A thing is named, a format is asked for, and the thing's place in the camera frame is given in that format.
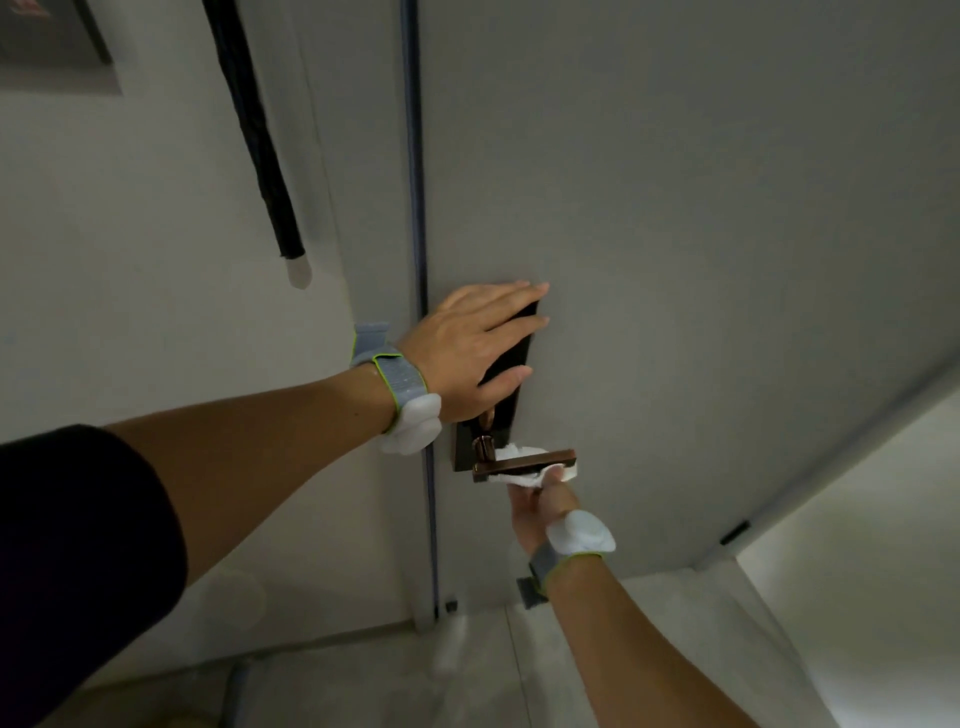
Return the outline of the person's left hand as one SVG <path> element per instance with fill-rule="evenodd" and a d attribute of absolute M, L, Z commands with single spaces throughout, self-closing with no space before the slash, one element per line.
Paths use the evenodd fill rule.
<path fill-rule="evenodd" d="M 474 396 L 487 371 L 549 319 L 522 310 L 546 297 L 549 284 L 520 280 L 463 286 L 408 331 L 397 347 L 441 397 L 443 424 L 471 420 Z"/>

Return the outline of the person's right hand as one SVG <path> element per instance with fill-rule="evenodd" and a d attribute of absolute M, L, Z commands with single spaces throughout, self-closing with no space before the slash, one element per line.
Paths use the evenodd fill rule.
<path fill-rule="evenodd" d="M 576 493 L 563 480 L 565 469 L 546 469 L 539 488 L 509 484 L 511 525 L 516 540 L 527 557 L 547 542 L 546 529 L 563 521 L 570 512 L 581 509 Z"/>

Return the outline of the white wipe cloth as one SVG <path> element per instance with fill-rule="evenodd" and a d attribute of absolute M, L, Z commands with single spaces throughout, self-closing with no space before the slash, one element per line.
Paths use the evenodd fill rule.
<path fill-rule="evenodd" d="M 573 450 L 548 451 L 541 447 L 517 445 L 508 443 L 495 450 L 496 462 L 514 459 L 534 458 L 534 465 L 523 472 L 497 472 L 486 477 L 488 482 L 513 484 L 523 488 L 540 489 L 543 487 L 546 473 L 557 466 L 561 466 L 560 480 L 567 482 L 578 475 L 577 458 L 562 458 L 562 455 L 573 455 Z"/>

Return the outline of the person's left forearm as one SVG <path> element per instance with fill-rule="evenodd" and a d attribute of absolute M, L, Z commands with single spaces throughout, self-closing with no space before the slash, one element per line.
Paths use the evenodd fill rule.
<path fill-rule="evenodd" d="M 205 576 L 326 467 L 386 431 L 397 413 L 376 367 L 364 364 L 281 390 L 112 423 L 174 508 L 186 584 Z"/>

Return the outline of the person's right forearm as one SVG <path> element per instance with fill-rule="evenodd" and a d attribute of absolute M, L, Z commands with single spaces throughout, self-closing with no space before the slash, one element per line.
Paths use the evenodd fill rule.
<path fill-rule="evenodd" d="M 760 728 L 666 639 L 600 556 L 562 561 L 545 588 L 599 728 Z"/>

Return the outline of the white right wrist tracker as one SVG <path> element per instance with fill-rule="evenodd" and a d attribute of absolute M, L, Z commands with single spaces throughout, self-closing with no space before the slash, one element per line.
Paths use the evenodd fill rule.
<path fill-rule="evenodd" d="M 567 512 L 546 526 L 547 541 L 560 557 L 585 554 L 610 554 L 617 541 L 610 528 L 594 514 L 583 509 Z"/>

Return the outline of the white wrist tracker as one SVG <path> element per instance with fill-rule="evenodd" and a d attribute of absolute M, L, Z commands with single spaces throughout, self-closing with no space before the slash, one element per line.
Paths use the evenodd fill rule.
<path fill-rule="evenodd" d="M 585 554 L 610 554 L 617 541 L 610 528 L 594 514 L 583 509 L 567 512 L 546 526 L 547 541 L 560 557 Z"/>
<path fill-rule="evenodd" d="M 431 445 L 441 433 L 442 398 L 438 394 L 420 394 L 407 400 L 390 430 L 378 438 L 386 455 L 414 455 Z"/>

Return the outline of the white left wrist tracker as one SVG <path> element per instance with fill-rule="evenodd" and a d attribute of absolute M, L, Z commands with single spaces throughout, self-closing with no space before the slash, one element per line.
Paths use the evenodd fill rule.
<path fill-rule="evenodd" d="M 407 400 L 390 430 L 378 438 L 386 455 L 414 455 L 431 445 L 441 433 L 442 398 L 438 394 L 420 394 Z"/>

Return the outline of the grey door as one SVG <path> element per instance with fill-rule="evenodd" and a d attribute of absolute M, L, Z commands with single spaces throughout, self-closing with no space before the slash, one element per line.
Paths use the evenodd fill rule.
<path fill-rule="evenodd" d="M 434 300 L 548 283 L 510 441 L 618 577 L 960 380 L 960 0 L 418 0 Z"/>

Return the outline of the black folded umbrella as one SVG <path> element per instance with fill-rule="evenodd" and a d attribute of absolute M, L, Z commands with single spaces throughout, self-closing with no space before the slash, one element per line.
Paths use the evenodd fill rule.
<path fill-rule="evenodd" d="M 254 58 L 237 0 L 200 0 L 289 284 L 305 290 L 313 273 L 280 158 L 270 133 Z"/>

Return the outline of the black sleeve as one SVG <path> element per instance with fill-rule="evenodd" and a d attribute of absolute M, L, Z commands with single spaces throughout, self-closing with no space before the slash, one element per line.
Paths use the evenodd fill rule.
<path fill-rule="evenodd" d="M 162 481 L 114 434 L 0 444 L 0 728 L 33 728 L 166 617 L 186 543 Z"/>

